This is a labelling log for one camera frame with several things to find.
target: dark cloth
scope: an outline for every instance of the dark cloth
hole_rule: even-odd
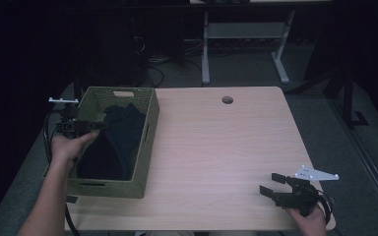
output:
[[[134,104],[104,110],[107,130],[101,130],[78,163],[77,175],[86,179],[130,180],[131,152],[140,143],[146,115]]]

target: storage bin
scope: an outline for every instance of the storage bin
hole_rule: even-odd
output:
[[[125,107],[130,102],[146,114],[140,144],[131,155],[131,165],[134,167],[131,179],[82,179],[77,177],[76,168],[73,168],[68,180],[69,195],[132,199],[144,197],[159,113],[155,89],[89,87],[79,104],[78,120],[103,121],[105,108],[111,105]]]

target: table leg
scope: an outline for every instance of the table leg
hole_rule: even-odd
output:
[[[284,64],[282,63],[281,58],[282,58],[282,53],[284,52],[284,46],[286,44],[287,37],[289,36],[290,26],[293,21],[294,13],[295,11],[289,12],[289,15],[283,27],[281,44],[279,45],[279,48],[277,51],[272,52],[272,59],[275,62],[276,69],[278,70],[279,77],[281,78],[281,81],[283,84],[288,84],[289,78],[286,74],[286,71],[284,70]]]
[[[204,53],[202,55],[202,84],[210,83],[210,65],[208,62],[208,12],[205,12],[204,20]]]

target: white mount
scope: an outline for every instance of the white mount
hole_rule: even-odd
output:
[[[48,98],[48,101],[49,101],[49,102],[53,102],[53,103],[79,103],[79,100],[78,100],[78,99],[74,99],[74,100],[65,100],[65,99],[63,99],[63,98],[60,98],[60,99],[53,99],[53,97]]]
[[[303,180],[323,181],[323,180],[339,180],[338,174],[329,174],[319,170],[307,168],[304,165],[294,174],[295,178]]]

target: wooden table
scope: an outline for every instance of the wooden table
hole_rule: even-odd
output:
[[[222,98],[233,102],[224,104]],[[146,195],[78,198],[80,230],[286,230],[293,221],[259,185],[312,167],[279,88],[158,88],[160,113]],[[313,183],[321,190],[318,182]],[[328,225],[334,228],[335,220]]]

